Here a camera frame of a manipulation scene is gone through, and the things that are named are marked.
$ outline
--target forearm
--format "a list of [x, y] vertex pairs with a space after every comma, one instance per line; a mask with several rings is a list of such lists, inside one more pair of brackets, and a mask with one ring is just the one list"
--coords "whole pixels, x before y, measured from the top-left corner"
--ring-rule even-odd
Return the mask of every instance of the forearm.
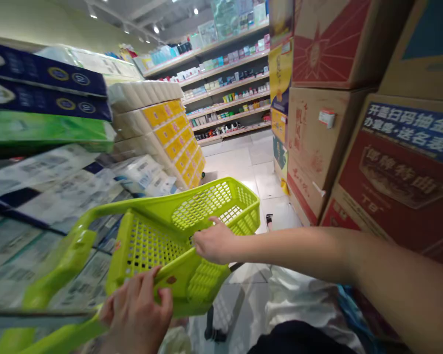
[[356, 286], [414, 352], [443, 353], [443, 265], [339, 228], [241, 236], [234, 246], [234, 262], [273, 264]]

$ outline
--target green package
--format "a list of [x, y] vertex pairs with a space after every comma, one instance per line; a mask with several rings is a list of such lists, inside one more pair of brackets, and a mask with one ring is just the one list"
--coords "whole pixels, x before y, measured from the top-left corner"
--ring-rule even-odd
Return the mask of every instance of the green package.
[[111, 152], [109, 122], [58, 115], [0, 111], [0, 158], [25, 156], [79, 143], [90, 152]]

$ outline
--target ceiling light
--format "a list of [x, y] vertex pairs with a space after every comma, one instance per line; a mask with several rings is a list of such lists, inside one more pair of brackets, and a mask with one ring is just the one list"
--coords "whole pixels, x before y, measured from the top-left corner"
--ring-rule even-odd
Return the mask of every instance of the ceiling light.
[[94, 8], [93, 8], [92, 6], [90, 6], [89, 4], [87, 4], [87, 7], [89, 8], [89, 14], [90, 14], [90, 17], [96, 19], [96, 18], [97, 18], [97, 15], [95, 15]]

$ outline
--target shopping basket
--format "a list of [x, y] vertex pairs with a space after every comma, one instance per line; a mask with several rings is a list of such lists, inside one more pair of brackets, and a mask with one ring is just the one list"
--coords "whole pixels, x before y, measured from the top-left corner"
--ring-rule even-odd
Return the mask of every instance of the shopping basket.
[[[158, 299], [159, 288], [170, 287], [175, 317], [206, 313], [230, 274], [228, 265], [208, 262], [197, 255], [192, 246], [193, 234], [212, 225], [208, 217], [217, 216], [236, 235], [251, 235], [260, 225], [259, 198], [231, 177], [170, 196], [93, 208], [67, 235], [70, 246], [56, 268], [28, 287], [22, 310], [0, 312], [0, 324], [14, 318], [24, 319], [21, 323], [26, 323], [3, 327], [29, 327], [7, 330], [0, 340], [0, 354], [68, 353], [105, 331], [98, 321], [98, 311], [62, 313], [46, 308], [56, 292], [84, 267], [95, 239], [95, 232], [88, 230], [92, 221], [110, 214], [124, 216], [108, 271], [107, 294], [135, 274], [163, 266], [155, 278], [155, 299]], [[82, 314], [89, 315], [85, 322], [65, 325], [33, 343], [36, 319], [72, 318]]]

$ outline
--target store shelf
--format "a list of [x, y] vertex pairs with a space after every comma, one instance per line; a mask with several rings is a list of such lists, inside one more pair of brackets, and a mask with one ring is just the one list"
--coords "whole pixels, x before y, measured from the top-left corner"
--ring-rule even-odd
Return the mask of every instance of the store shelf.
[[195, 132], [195, 131], [198, 131], [198, 130], [209, 128], [209, 127], [214, 126], [214, 125], [223, 124], [223, 123], [226, 123], [226, 122], [231, 121], [231, 120], [236, 120], [236, 119], [240, 119], [240, 118], [243, 118], [243, 117], [251, 116], [251, 115], [259, 113], [259, 112], [268, 111], [270, 108], [271, 108], [271, 105], [268, 105], [268, 106], [264, 106], [264, 107], [261, 107], [261, 108], [257, 108], [257, 109], [252, 110], [252, 111], [238, 113], [238, 114], [232, 115], [230, 118], [219, 119], [219, 120], [207, 123], [207, 124], [196, 126], [196, 127], [192, 128], [192, 131]]
[[262, 79], [265, 79], [265, 78], [268, 78], [268, 77], [269, 77], [269, 72], [267, 72], [267, 73], [265, 73], [263, 75], [257, 76], [257, 77], [252, 77], [252, 78], [236, 81], [236, 82], [234, 82], [234, 83], [232, 83], [230, 85], [226, 85], [226, 86], [223, 86], [222, 88], [218, 88], [218, 89], [209, 91], [207, 93], [203, 93], [203, 94], [197, 95], [197, 96], [195, 96], [193, 98], [190, 98], [188, 100], [182, 100], [182, 103], [187, 105], [187, 104], [190, 104], [190, 103], [193, 103], [193, 102], [197, 102], [197, 101], [200, 101], [201, 99], [204, 99], [204, 98], [207, 98], [207, 97], [211, 97], [211, 96], [214, 96], [214, 95], [222, 93], [222, 92], [230, 91], [231, 89], [237, 88], [239, 86], [250, 84], [250, 83], [253, 83], [253, 82], [256, 82], [258, 80], [262, 80]]
[[269, 49], [267, 49], [265, 51], [262, 51], [262, 52], [259, 52], [259, 53], [256, 53], [256, 54], [253, 54], [253, 55], [251, 55], [249, 57], [244, 57], [243, 59], [240, 59], [240, 60], [238, 60], [238, 61], [236, 61], [234, 63], [223, 65], [223, 66], [218, 67], [216, 69], [212, 69], [212, 70], [206, 71], [203, 74], [197, 75], [197, 76], [195, 76], [195, 77], [193, 77], [191, 79], [184, 80], [184, 81], [180, 82], [179, 84], [181, 85], [181, 87], [184, 87], [184, 86], [193, 84], [194, 82], [206, 79], [206, 78], [208, 78], [210, 76], [214, 76], [214, 75], [223, 73], [224, 71], [227, 71], [227, 70], [230, 70], [230, 69], [234, 69], [234, 68], [236, 68], [238, 66], [241, 66], [243, 64], [247, 64], [249, 62], [252, 62], [252, 61], [258, 60], [260, 58], [266, 57], [268, 55], [269, 55]]
[[266, 124], [262, 124], [262, 125], [257, 125], [257, 126], [251, 127], [251, 128], [239, 129], [239, 130], [235, 130], [235, 131], [232, 131], [232, 132], [229, 132], [229, 133], [215, 135], [215, 136], [210, 137], [210, 138], [198, 140], [197, 142], [198, 142], [198, 144], [200, 146], [204, 146], [206, 143], [213, 142], [214, 140], [217, 140], [217, 139], [228, 138], [228, 137], [233, 136], [233, 135], [243, 134], [243, 133], [246, 133], [246, 132], [249, 132], [249, 131], [262, 129], [262, 128], [265, 128], [265, 127], [268, 127], [268, 126], [271, 126], [271, 122], [266, 123]]
[[220, 105], [215, 106], [213, 108], [209, 108], [209, 109], [203, 110], [198, 113], [187, 115], [187, 119], [194, 119], [194, 118], [198, 118], [198, 117], [204, 116], [209, 113], [218, 112], [218, 111], [224, 110], [226, 108], [230, 108], [230, 107], [242, 104], [242, 103], [250, 102], [250, 101], [253, 101], [253, 100], [261, 98], [261, 97], [269, 96], [270, 94], [271, 94], [271, 91], [266, 91], [263, 93], [258, 93], [256, 95], [246, 97], [246, 98], [238, 99], [238, 100], [230, 102], [230, 103], [223, 103], [223, 104], [220, 104]]
[[143, 72], [143, 76], [144, 77], [148, 77], [148, 76], [153, 76], [153, 75], [159, 74], [159, 73], [164, 72], [164, 71], [166, 71], [168, 69], [171, 69], [173, 67], [181, 65], [181, 64], [183, 64], [183, 63], [185, 63], [185, 62], [195, 58], [196, 56], [199, 56], [199, 55], [211, 52], [211, 51], [213, 51], [213, 50], [215, 50], [217, 48], [220, 48], [220, 47], [225, 46], [227, 44], [230, 44], [232, 42], [238, 41], [241, 38], [247, 37], [247, 36], [249, 36], [249, 35], [251, 35], [253, 33], [256, 33], [256, 32], [258, 32], [258, 31], [260, 31], [260, 30], [262, 30], [264, 28], [267, 28], [267, 27], [269, 27], [269, 21], [266, 21], [265, 23], [263, 23], [263, 24], [261, 24], [259, 26], [256, 26], [256, 27], [254, 27], [252, 29], [249, 29], [246, 32], [243, 32], [243, 33], [241, 33], [241, 34], [239, 34], [237, 36], [234, 36], [234, 37], [231, 37], [229, 39], [226, 39], [226, 40], [217, 42], [215, 44], [209, 45], [209, 46], [207, 46], [207, 47], [205, 47], [203, 49], [199, 49], [199, 50], [195, 50], [195, 51], [190, 51], [188, 53], [184, 53], [184, 54], [182, 54], [182, 55], [180, 55], [180, 56], [178, 56], [178, 57], [176, 57], [176, 58], [174, 58], [172, 60], [166, 61], [163, 64], [157, 65], [154, 68], [151, 68], [149, 70], [144, 71]]

